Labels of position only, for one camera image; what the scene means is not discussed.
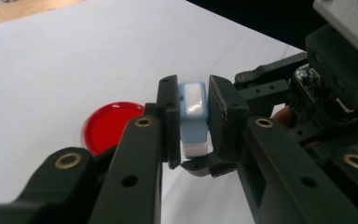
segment white table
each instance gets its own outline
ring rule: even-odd
[[[89,0],[0,24],[0,203],[84,121],[116,101],[156,102],[158,81],[233,80],[298,52],[185,0]],[[236,173],[164,166],[162,223],[252,223]]]

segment gray plastic part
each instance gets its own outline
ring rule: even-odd
[[[315,0],[313,7],[358,49],[358,0]]]

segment wooden surface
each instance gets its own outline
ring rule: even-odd
[[[0,22],[66,7],[84,0],[21,0],[10,4],[0,5]]]

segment light blue object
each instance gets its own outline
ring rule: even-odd
[[[205,84],[189,82],[179,85],[180,134],[187,158],[208,153],[208,100]]]

